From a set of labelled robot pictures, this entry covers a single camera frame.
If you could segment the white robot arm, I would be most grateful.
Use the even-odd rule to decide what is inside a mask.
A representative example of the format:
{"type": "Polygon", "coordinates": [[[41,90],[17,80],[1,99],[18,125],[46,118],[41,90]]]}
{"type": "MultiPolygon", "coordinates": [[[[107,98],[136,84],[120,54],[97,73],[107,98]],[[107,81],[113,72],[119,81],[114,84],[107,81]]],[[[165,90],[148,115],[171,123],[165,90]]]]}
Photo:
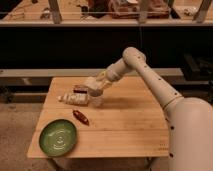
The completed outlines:
{"type": "Polygon", "coordinates": [[[169,129],[169,171],[213,171],[213,106],[203,99],[184,97],[146,63],[134,47],[100,73],[91,90],[103,91],[135,70],[164,111],[169,129]]]}

